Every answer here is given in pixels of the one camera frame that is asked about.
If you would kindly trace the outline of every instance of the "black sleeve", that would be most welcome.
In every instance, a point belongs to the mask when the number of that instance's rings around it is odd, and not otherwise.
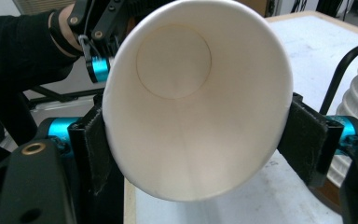
[[[25,82],[32,86],[56,81],[62,79],[62,74],[54,76],[63,68],[67,76],[68,66],[72,68],[77,58],[65,56],[52,41],[50,13],[0,17],[0,85]]]

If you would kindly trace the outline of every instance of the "white table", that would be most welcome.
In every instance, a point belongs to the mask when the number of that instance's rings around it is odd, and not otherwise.
[[[284,45],[294,75],[294,91],[319,110],[338,62],[358,46],[358,28],[316,12],[268,19]],[[358,58],[347,70],[329,114],[334,114],[357,75]],[[342,223],[320,203],[277,151],[250,181],[205,202],[174,203],[149,196],[129,182],[126,224]]]

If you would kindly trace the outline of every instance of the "person's hand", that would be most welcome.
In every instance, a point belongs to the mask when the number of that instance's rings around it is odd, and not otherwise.
[[[65,7],[63,10],[61,11],[56,11],[54,13],[59,13],[60,12],[60,16],[59,16],[59,23],[60,23],[60,29],[62,32],[63,37],[67,40],[67,42],[72,45],[75,49],[78,50],[82,50],[81,46],[78,45],[77,41],[76,41],[76,36],[72,33],[71,28],[69,27],[68,22],[66,21],[68,19],[68,17],[71,15],[72,9],[74,8],[74,4],[69,5],[68,7]],[[48,27],[51,26],[51,17],[54,13],[51,13],[49,19],[48,19]],[[75,57],[75,55],[67,52],[66,50],[64,50],[55,40],[54,38],[52,38],[54,43],[56,44],[57,48],[65,55],[69,56],[69,57]]]

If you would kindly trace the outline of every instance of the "screw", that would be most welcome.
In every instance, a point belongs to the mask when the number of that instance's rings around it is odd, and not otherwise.
[[[95,32],[95,38],[98,38],[98,39],[100,39],[100,38],[102,38],[103,37],[103,32],[102,31],[97,31],[97,32]]]
[[[72,17],[71,20],[69,20],[69,22],[71,22],[71,24],[75,25],[78,21],[77,17]]]
[[[41,151],[43,151],[43,149],[46,148],[46,145],[43,143],[33,143],[31,145],[26,146],[25,148],[22,149],[21,153],[25,156],[31,156],[34,154],[37,154]]]

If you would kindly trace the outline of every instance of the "robotic arm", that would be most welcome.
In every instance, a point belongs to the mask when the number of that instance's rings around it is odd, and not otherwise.
[[[83,118],[46,119],[35,139],[13,152],[0,223],[122,222],[124,177],[105,138],[102,96],[94,103]],[[294,94],[278,150],[305,185],[324,183],[336,149],[353,158],[340,189],[343,221],[358,223],[358,120],[322,116]]]
[[[154,9],[172,0],[78,0],[68,18],[79,34],[86,67],[92,82],[106,81],[109,60],[124,41],[130,18],[141,20]]]

